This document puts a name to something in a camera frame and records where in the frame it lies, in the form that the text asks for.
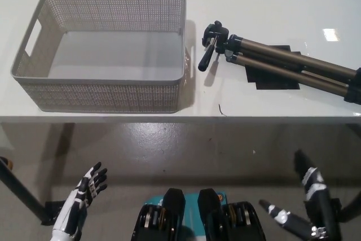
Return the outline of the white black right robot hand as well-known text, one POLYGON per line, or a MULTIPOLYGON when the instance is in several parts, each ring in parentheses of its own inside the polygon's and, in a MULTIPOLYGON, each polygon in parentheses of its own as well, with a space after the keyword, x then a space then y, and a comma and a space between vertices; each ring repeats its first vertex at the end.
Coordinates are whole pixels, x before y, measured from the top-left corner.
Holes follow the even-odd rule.
POLYGON ((308 220, 267 200, 260 206, 285 231, 301 240, 341 240, 341 230, 329 189, 318 167, 302 151, 294 154, 294 169, 305 191, 308 220))

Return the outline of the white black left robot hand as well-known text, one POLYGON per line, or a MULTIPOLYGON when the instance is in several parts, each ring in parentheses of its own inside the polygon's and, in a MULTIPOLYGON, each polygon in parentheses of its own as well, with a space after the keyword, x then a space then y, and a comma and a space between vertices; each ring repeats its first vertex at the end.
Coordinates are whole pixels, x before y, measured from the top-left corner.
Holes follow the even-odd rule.
POLYGON ((107 188, 107 168, 98 162, 81 178, 68 195, 52 228, 51 241, 80 240, 87 217, 87 209, 107 188))

